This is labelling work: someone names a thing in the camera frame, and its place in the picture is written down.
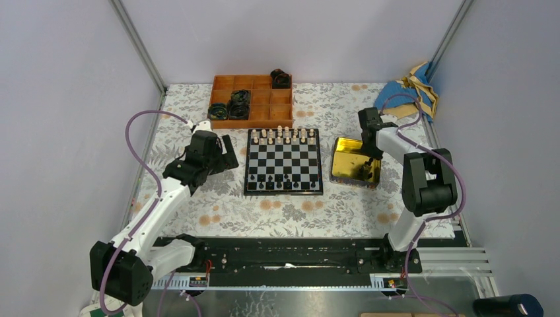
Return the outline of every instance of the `blue cloth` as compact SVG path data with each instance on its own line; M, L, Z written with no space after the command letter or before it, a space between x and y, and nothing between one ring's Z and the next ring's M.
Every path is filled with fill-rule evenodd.
M426 79L426 71L428 70L429 65L430 63L426 63L422 65L422 67L418 68L418 70L416 70L416 72L414 73L414 75L425 85L428 84L428 80ZM397 81L390 81L387 83L387 85L385 85L385 87L383 87L381 92L379 92L379 96L377 96L377 99L373 103L373 106L378 109L381 109L385 101L387 101L388 98L390 98L395 94L410 94L411 96L418 97L418 93L416 92L416 89L405 88L402 87L402 84L397 83ZM432 108L432 101L430 100L430 98L428 98L428 95L421 90L420 90L420 94L422 96L422 101L426 105L428 105L428 107ZM397 96L391 99L385 108L387 109L396 108L402 104L409 104L409 103L412 103L412 100L410 98L404 96ZM426 114L426 116L428 117L428 121L432 122L432 117L429 114Z

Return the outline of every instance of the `black tape roll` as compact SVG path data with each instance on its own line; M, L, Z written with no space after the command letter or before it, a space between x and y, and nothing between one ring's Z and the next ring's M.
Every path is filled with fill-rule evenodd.
M278 76L280 74L285 74L285 73L282 69L276 68L275 70L270 72L270 77L272 77L272 80L274 80L274 78L276 78L276 76Z
M227 106L222 102L216 102L208 108L208 118L212 120L227 120Z
M287 89L291 86L291 78L289 74L282 73L272 80L272 88L274 89Z
M230 120L248 120L249 119L249 103L248 102L228 102L228 117Z
M249 90L237 90L231 93L231 98L230 98L234 103L239 103L239 102L246 102L249 103L251 101L251 93L249 92Z

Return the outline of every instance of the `wooden sorting tray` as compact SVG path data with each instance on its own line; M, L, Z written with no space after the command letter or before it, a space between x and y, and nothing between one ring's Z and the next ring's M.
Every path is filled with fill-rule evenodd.
M272 89L269 75L214 76L208 107L215 102L227 104L231 93L241 89L251 93L249 120L212 120L213 129L292 127L292 88Z

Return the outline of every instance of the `wire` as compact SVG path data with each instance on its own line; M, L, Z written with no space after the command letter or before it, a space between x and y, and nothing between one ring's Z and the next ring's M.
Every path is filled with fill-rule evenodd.
M459 314L458 312L455 311L455 309L453 309L453 307L449 306L449 304L447 304L447 303L445 303L445 302L443 302L443 301L441 301L441 300L434 299L434 298L432 298L432 297L426 297L426 296L417 297L417 296L415 296L415 295L401 295L401 296L393 296L393 297L391 297L391 300L393 300L393 299L430 300L430 301L432 301L432 302L435 302L435 303L437 303L437 304L440 304L440 305L443 306L443 307L446 307L447 309L451 310L451 311L452 311L455 315L457 315L457 316L458 316L458 314Z
M408 246L408 250L406 252L406 257L405 257L405 262L404 262L404 274L405 274L405 278L407 279L408 282L408 287L410 288L410 290L412 291L412 293L414 294L414 296L422 303L424 304L424 306L426 306L427 308L429 308L430 310L432 310L434 313L438 314L439 316L442 317L446 317L448 315L444 315L442 313L440 313L439 311L435 310L432 306L428 305L425 300L430 300L433 302L437 302L447 308L449 308L449 310L451 310L456 317L459 317L459 314L450 306L448 306L447 304L445 304L444 302L442 302L441 300L438 299L433 299L431 297L426 297L426 296L420 296L418 295L418 293L416 292L416 290L414 289L414 286L410 283L409 280L409 273L408 273L408 259L410 258L410 253L412 252L412 249L414 249L414 244L418 241L418 239L420 238L420 235L422 234L422 232L424 231L424 229L426 228L426 223L430 222L430 221L435 221L435 220L443 220L443 219L450 219L453 218L457 215L459 215L462 211L463 208L465 207L465 203L466 203L466 199L467 199L467 193L466 193L466 186L465 186L465 181L463 180L463 178L461 177L461 175L459 174L459 171L455 168L455 166L453 166L453 164L451 164L451 162L449 162L448 160L446 160L443 156L439 155L438 153L428 149L427 147L424 147L418 143L416 143L415 141L413 141L412 139L406 137L404 134L402 134L402 129L404 129L405 127L410 127L412 125L417 124L420 119L422 118L422 116L424 115L424 111L422 111L422 107L420 106L420 102L418 101L418 99L410 94L394 94L393 96L387 98L387 100L385 100L385 102L383 103L383 106L381 107L380 113L383 113L383 110L385 109L385 107L387 106L387 103L389 103L389 100L397 97L397 96L404 96L404 97L409 97L410 99L412 99L414 101L414 104L416 105L416 107L418 108L418 118L416 118L416 120L414 120L414 122L411 123L407 123L404 125L399 126L399 128L397 128L397 135L403 139L404 141L408 142L409 144L413 145L414 147L417 147L418 149L421 149L422 151L429 153L430 155L433 155L434 157L436 157L437 159L439 159L441 162L443 162L445 165L447 165L447 167L449 167L449 169L451 169L451 171L453 171L453 174L455 175L455 177L457 178L457 181L459 182L459 186L461 187L461 203L459 204L459 208L457 208L457 210L449 215L443 215L443 216L436 216L436 217L431 217L428 218L424 221L424 223L422 223L422 225L420 226L420 228L418 229L418 232L416 232L416 235L412 238L412 241L410 242L409 246Z
M212 269L212 261L206 260L206 287L209 286L208 275L210 274L210 270Z
M202 310L200 310L200 305L198 304L198 302L189 293L184 293L184 294L187 295L188 300L192 300L192 302L194 303L194 306L196 307L196 311L198 312L198 317L202 317Z
M167 282L165 282L165 287L163 288L163 292L161 293L161 296L159 298L157 317L160 316L161 306L163 304L163 298L165 297L165 292L167 292L167 288L169 287L169 284L171 284L171 280L173 279L173 275L175 275L175 270L173 270L173 272L171 272L171 275L167 279Z
M111 269L113 268L113 265L115 264L115 261L117 260L117 257L119 255L119 253L122 251L122 249L124 248L125 244L132 239L132 236L136 233L136 231L138 231L138 228L140 228L140 226L146 221L146 219L150 216L152 211L155 209L157 203L159 202L159 197L161 196L161 191L162 191L161 181L157 177L156 173L150 168L150 166L148 166L148 164L146 164L146 162L144 162L140 158L140 156L138 156L138 154L136 153L136 151L134 151L134 148L132 147L132 144L130 142L130 133L129 133L130 125L132 124L132 122L136 118L138 118L139 116L142 116L144 114L166 114L168 116L172 116L173 118L181 120L185 124L189 124L189 121L181 118L180 116L178 116L176 114L173 114L171 112L163 111L163 110L140 111L137 114L135 114L134 116L132 116L132 118L130 118L130 120L128 120L128 122L126 123L126 128L125 128L125 131L124 131L124 136L125 136L125 139L126 139L126 145L128 146L128 149L130 150L130 153L132 153L132 156L136 159L136 161L138 161L138 163L140 163L140 165L148 173L150 173L150 175L156 180L158 195L157 195L157 198L152 202L152 204L148 208L148 211L142 216L142 218L132 228L132 230L130 230L130 232L128 233L128 240L127 239L122 240L121 244L117 247L117 250L115 250L115 252L113 253L113 256L109 260L109 263L107 264L107 267L105 268L105 272L103 273L103 278L101 279L101 287L99 288L99 303L100 303L100 306L101 306L101 311L103 311L103 313L107 316L118 314L126 306L126 303L123 303L122 306L120 306L116 310L109 310L109 308L107 308L107 306L105 305L105 288L107 286L107 280L109 279L109 273L111 272Z

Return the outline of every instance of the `gold tray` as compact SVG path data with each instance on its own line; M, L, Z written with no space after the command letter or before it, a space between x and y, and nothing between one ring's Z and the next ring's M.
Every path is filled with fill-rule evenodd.
M331 182L376 188L381 174L381 160L373 160L360 152L362 141L339 137L336 139L331 169Z

